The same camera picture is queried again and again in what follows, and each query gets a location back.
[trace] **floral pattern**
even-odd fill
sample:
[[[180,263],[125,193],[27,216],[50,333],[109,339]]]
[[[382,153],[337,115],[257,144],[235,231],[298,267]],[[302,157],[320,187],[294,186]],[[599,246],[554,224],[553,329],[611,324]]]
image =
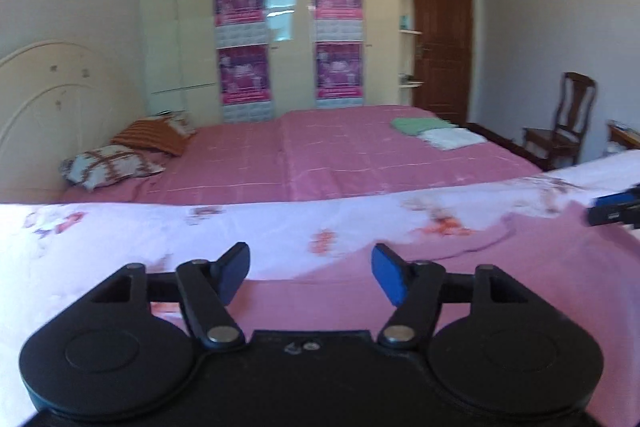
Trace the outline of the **floral pattern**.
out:
[[[560,178],[548,176],[547,174],[539,174],[538,176],[531,176],[529,178],[507,181],[505,184],[537,188],[540,192],[539,202],[520,200],[517,201],[514,206],[515,208],[533,208],[535,210],[539,210],[539,203],[542,207],[542,211],[549,216],[555,216],[562,211],[562,208],[564,208],[562,202],[566,199],[563,198],[564,196],[587,190],[587,187],[574,185],[565,180],[561,180]]]
[[[316,255],[327,255],[331,252],[332,246],[335,243],[335,232],[331,230],[321,230],[312,236],[311,245],[309,245],[309,251]]]
[[[170,254],[166,254],[158,259],[153,264],[146,265],[147,273],[163,273],[168,272],[169,268],[169,259],[171,258]],[[171,323],[178,321],[182,318],[182,314],[180,313],[180,304],[176,302],[151,302],[151,312],[156,316],[162,319],[168,320]]]
[[[465,227],[449,209],[440,206],[435,201],[428,199],[414,198],[402,202],[402,206],[412,212],[425,212],[429,217],[429,222],[414,232],[424,235],[436,234],[446,235],[471,235],[474,230]]]
[[[211,216],[217,216],[222,213],[224,213],[224,208],[222,206],[198,206],[197,208],[191,209],[189,216],[187,217],[187,223],[189,225],[197,225],[205,219],[209,219]]]
[[[56,207],[38,207],[25,218],[22,227],[24,229],[34,229],[33,233],[43,239],[51,233],[60,234],[66,232],[72,226],[80,223],[86,216],[86,212],[73,212],[68,216],[62,217],[64,214],[60,214],[58,210]]]

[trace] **bed frame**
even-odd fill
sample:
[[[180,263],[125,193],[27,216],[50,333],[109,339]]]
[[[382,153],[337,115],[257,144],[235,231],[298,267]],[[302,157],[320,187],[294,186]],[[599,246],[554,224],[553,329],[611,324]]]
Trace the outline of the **bed frame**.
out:
[[[0,61],[0,202],[55,203],[62,160],[106,145],[144,114],[134,84],[71,42],[27,46]]]

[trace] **brown pillow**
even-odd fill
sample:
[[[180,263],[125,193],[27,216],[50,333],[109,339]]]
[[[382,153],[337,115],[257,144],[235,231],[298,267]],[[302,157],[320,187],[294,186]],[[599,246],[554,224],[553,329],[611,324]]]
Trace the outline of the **brown pillow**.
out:
[[[164,120],[174,128],[180,136],[191,138],[196,130],[189,124],[186,111],[165,111],[156,116],[148,116],[144,120]]]
[[[181,136],[165,120],[137,120],[114,136],[111,143],[136,149],[157,149],[174,156],[182,156],[188,137]]]

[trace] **black device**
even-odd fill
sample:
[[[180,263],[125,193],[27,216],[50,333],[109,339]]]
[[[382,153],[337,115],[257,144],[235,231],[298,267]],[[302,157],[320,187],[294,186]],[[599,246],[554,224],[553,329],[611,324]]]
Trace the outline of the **black device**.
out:
[[[624,223],[640,229],[640,185],[596,199],[587,210],[587,222],[592,227]]]
[[[249,265],[239,243],[213,263],[154,275],[129,264],[97,285],[22,348],[39,410],[26,425],[597,425],[584,408],[603,370],[598,344],[495,266],[447,273],[377,245],[373,275],[396,311],[376,341],[256,331],[247,342],[225,305]],[[191,334],[150,301],[180,303]],[[434,335],[446,303],[470,313]]]

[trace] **checkered pillowcase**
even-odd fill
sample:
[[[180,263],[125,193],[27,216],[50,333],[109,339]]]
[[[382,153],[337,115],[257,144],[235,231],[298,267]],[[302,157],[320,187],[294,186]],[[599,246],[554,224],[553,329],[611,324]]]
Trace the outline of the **checkered pillowcase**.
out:
[[[125,178],[143,178],[164,171],[138,151],[122,145],[108,145],[62,162],[60,173],[89,192],[113,185]]]

